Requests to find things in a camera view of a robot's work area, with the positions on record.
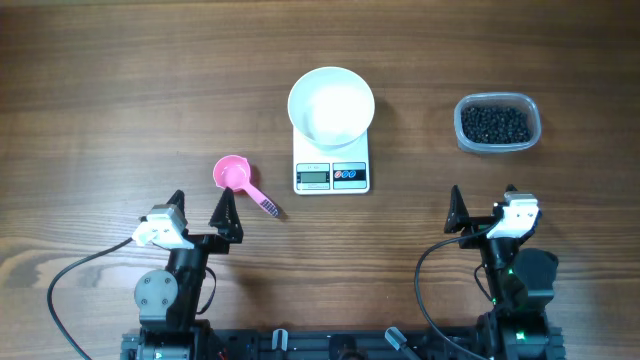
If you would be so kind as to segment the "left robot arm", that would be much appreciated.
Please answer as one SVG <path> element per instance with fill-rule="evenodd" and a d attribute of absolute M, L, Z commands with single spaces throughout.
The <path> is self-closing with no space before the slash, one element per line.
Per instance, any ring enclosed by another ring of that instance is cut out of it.
<path fill-rule="evenodd" d="M 227 351 L 207 320 L 196 317 L 209 308 L 199 304 L 212 254 L 227 254 L 241 243 L 244 232 L 233 190 L 225 188 L 210 218 L 213 234 L 191 234 L 185 217 L 185 194 L 176 191 L 165 204 L 154 206 L 140 219 L 133 239 L 169 251 L 162 270 L 144 274 L 137 282 L 134 300 L 141 325 L 137 335 L 125 335 L 122 359 L 225 359 Z"/>

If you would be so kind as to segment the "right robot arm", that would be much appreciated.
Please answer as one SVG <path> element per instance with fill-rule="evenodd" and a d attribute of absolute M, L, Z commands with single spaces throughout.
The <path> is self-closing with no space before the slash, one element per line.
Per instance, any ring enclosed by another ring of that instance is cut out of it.
<path fill-rule="evenodd" d="M 469 214 L 458 186 L 451 189 L 446 233 L 461 233 L 462 249 L 477 249 L 488 282 L 491 311 L 478 318 L 470 350 L 486 359 L 564 359 L 561 330 L 549 324 L 558 258 L 521 246 L 533 236 L 541 212 L 537 198 L 512 185 L 489 216 Z"/>

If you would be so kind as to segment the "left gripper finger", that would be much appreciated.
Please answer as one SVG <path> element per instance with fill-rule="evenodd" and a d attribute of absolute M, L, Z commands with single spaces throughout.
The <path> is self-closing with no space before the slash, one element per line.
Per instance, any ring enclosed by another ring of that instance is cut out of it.
<path fill-rule="evenodd" d="M 209 226 L 216 228 L 220 236 L 230 243 L 241 243 L 244 231 L 236 208 L 234 192 L 226 187 L 209 220 Z"/>
<path fill-rule="evenodd" d="M 166 202 L 166 207 L 175 215 L 185 217 L 185 194 L 182 190 L 176 190 Z"/>

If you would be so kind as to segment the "pink measuring scoop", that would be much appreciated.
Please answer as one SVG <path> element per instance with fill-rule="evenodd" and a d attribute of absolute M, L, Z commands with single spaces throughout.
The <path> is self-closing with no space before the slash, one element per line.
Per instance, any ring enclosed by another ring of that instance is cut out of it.
<path fill-rule="evenodd" d="M 278 207 L 251 183 L 249 161 L 239 155 L 227 155 L 214 166 L 213 179 L 219 188 L 244 191 L 259 207 L 273 217 L 279 217 Z"/>

